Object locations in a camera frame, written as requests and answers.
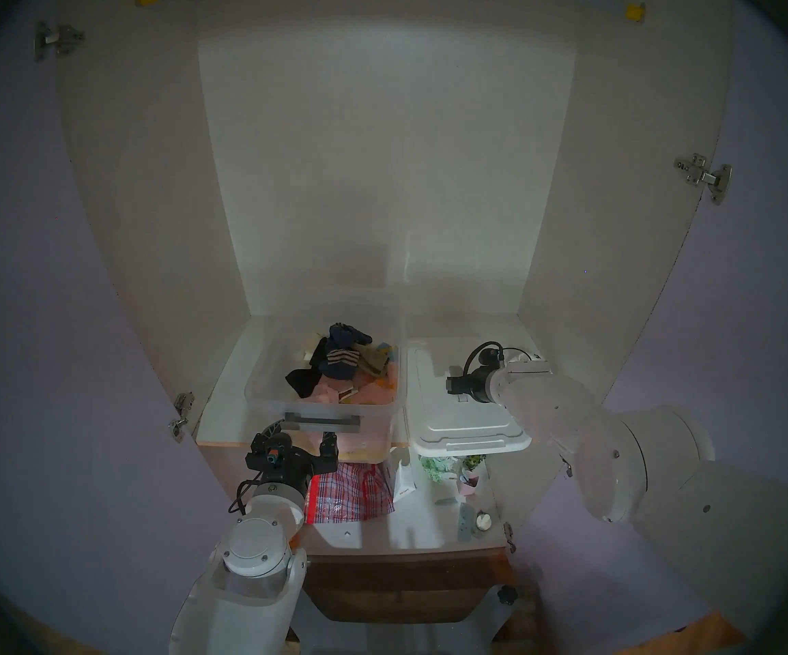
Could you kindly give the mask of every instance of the black knob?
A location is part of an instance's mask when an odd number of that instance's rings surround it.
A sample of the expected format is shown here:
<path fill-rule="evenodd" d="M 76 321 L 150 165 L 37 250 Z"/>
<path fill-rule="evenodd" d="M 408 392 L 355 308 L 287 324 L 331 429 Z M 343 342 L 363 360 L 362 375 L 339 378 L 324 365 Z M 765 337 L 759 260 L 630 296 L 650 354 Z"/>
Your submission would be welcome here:
<path fill-rule="evenodd" d="M 515 601 L 518 599 L 518 591 L 512 585 L 504 584 L 500 587 L 500 591 L 497 592 L 497 598 L 500 599 L 503 605 L 515 605 Z"/>
<path fill-rule="evenodd" d="M 499 361 L 500 351 L 498 349 L 485 348 L 478 353 L 478 362 L 482 366 L 494 366 L 494 368 L 497 368 Z"/>

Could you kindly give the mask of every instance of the black cable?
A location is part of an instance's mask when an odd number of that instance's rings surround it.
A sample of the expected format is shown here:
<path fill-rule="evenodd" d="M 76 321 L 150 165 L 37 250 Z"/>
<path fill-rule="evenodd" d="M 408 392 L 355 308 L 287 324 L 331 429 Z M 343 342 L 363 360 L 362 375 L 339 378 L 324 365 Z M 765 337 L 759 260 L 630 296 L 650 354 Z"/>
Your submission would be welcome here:
<path fill-rule="evenodd" d="M 259 479 L 246 479 L 243 481 L 236 489 L 236 499 L 230 504 L 230 509 L 227 510 L 227 513 L 235 514 L 237 510 L 243 516 L 245 515 L 245 505 L 242 501 L 242 496 L 251 488 L 253 485 L 260 485 Z"/>
<path fill-rule="evenodd" d="M 470 372 L 470 364 L 472 363 L 472 360 L 476 358 L 476 354 L 481 352 L 487 345 L 496 345 L 497 349 L 500 351 L 500 360 L 503 360 L 503 346 L 496 340 L 488 340 L 487 343 L 482 343 L 472 352 L 470 352 L 468 357 L 466 357 L 466 363 L 464 364 L 464 375 Z"/>
<path fill-rule="evenodd" d="M 504 349 L 504 351 L 505 351 L 505 350 L 507 350 L 507 349 L 514 349 L 516 352 L 521 352 L 521 353 L 522 353 L 524 356 L 526 356 L 528 359 L 530 359 L 530 361 L 534 360 L 534 357 L 533 357 L 533 356 L 531 356 L 530 354 L 528 354 L 527 352 L 525 352 L 525 351 L 524 351 L 523 349 L 521 349 L 521 348 L 517 348 L 517 347 L 504 347 L 503 349 Z"/>

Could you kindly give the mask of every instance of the red checkered bag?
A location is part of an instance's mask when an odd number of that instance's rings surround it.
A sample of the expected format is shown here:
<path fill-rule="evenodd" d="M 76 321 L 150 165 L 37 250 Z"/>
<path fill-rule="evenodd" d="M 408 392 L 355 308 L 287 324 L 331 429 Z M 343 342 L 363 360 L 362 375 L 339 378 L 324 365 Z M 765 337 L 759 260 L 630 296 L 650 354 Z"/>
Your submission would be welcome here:
<path fill-rule="evenodd" d="M 341 462 L 333 474 L 312 477 L 305 499 L 306 523 L 367 521 L 393 511 L 380 465 Z"/>

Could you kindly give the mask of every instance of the door hinge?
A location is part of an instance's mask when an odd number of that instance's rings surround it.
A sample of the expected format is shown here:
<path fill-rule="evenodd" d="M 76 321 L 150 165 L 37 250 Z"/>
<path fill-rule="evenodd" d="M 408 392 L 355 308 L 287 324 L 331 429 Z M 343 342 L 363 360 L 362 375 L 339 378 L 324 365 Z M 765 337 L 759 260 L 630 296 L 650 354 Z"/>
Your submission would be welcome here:
<path fill-rule="evenodd" d="M 52 31 L 45 21 L 40 20 L 35 24 L 33 37 L 35 62 L 45 60 L 45 54 L 52 46 L 54 47 L 54 55 L 60 58 L 68 56 L 84 41 L 85 33 L 76 30 L 71 25 L 57 25 L 57 29 Z"/>
<path fill-rule="evenodd" d="M 514 554 L 516 547 L 515 543 L 512 542 L 512 524 L 509 523 L 509 521 L 505 521 L 503 523 L 503 535 L 506 535 L 506 542 L 509 543 L 509 554 Z"/>
<path fill-rule="evenodd" d="M 175 398 L 173 404 L 178 411 L 179 419 L 169 421 L 169 432 L 173 435 L 176 443 L 181 443 L 184 438 L 184 426 L 188 423 L 188 412 L 194 405 L 194 393 L 182 392 Z"/>
<path fill-rule="evenodd" d="M 695 152 L 690 157 L 676 157 L 673 166 L 683 172 L 687 183 L 695 187 L 706 183 L 714 203 L 724 201 L 730 188 L 730 164 L 722 164 L 720 169 L 710 173 L 706 170 L 706 157 Z"/>

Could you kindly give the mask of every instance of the storage box handle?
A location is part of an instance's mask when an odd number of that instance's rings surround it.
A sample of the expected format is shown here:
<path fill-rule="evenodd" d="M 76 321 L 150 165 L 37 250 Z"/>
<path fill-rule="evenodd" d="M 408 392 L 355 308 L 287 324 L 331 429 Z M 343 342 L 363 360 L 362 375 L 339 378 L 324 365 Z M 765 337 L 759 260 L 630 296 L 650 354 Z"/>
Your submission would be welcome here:
<path fill-rule="evenodd" d="M 361 416 L 345 418 L 309 418 L 300 413 L 286 413 L 283 430 L 302 432 L 337 432 L 356 434 L 361 430 Z"/>

